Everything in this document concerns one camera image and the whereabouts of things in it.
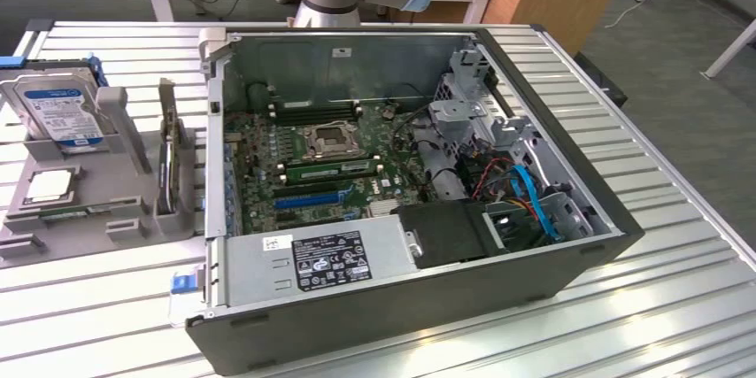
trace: gray floor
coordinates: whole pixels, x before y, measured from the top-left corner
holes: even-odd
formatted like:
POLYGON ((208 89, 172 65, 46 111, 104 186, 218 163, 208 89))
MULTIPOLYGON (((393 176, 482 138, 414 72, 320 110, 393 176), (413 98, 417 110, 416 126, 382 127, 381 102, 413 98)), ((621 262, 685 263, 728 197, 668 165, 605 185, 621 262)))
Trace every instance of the gray floor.
MULTIPOLYGON (((186 0, 172 0, 172 4, 176 20, 201 19, 186 0)), ((756 214, 750 212, 756 204, 756 51, 746 49, 717 80, 705 80, 698 71, 737 37, 741 26, 697 0, 648 0, 618 26, 605 29, 633 4, 633 0, 610 1, 584 54, 629 96, 625 112, 653 144, 756 246, 756 214)), ((220 0, 208 8, 224 15, 232 6, 233 0, 220 0)), ((32 18, 153 20, 148 0, 0 0, 0 11, 0 54, 12 53, 32 18)), ((361 14, 376 19, 369 10, 361 14)), ((228 20, 282 20, 293 15, 294 5, 242 0, 228 20)))

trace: blue latch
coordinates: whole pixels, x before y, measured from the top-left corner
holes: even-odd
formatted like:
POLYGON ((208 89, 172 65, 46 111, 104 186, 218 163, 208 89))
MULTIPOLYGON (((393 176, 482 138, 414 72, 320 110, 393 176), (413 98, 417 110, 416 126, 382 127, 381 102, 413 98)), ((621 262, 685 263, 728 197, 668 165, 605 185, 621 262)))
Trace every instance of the blue latch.
POLYGON ((0 57, 0 68, 22 68, 25 57, 0 57))
POLYGON ((197 285, 196 274, 181 274, 173 276, 173 281, 170 283, 172 294, 185 294, 188 292, 197 291, 198 289, 200 286, 197 285))

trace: power supply label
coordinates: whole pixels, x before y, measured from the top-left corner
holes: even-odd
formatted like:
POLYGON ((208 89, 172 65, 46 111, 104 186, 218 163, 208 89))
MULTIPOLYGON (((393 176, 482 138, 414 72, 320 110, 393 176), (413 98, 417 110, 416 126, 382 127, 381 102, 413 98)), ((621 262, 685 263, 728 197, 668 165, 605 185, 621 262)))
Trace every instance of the power supply label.
POLYGON ((32 106, 36 122, 53 141, 66 146, 101 142, 102 132, 94 116, 85 111, 84 94, 78 89, 28 90, 25 99, 32 106))
POLYGON ((292 241, 292 253, 302 291, 372 279, 358 231, 292 241))

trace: metal table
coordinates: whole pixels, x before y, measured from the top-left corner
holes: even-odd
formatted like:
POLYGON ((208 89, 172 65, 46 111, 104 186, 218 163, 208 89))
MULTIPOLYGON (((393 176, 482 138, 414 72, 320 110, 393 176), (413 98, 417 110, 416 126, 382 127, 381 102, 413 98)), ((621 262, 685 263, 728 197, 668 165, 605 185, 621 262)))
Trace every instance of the metal table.
MULTIPOLYGON (((110 84, 129 88, 142 130, 158 124, 157 79, 173 79, 185 123, 201 128, 201 26, 57 22, 25 35, 18 52, 76 58, 93 50, 110 84)), ((756 376, 753 251, 548 34, 526 26, 489 29, 646 235, 552 299, 246 376, 756 376)), ((24 129, 6 107, 0 120, 6 205, 24 129)), ((212 376, 184 330, 168 322, 170 273, 201 256, 196 237, 0 270, 0 376, 212 376)))

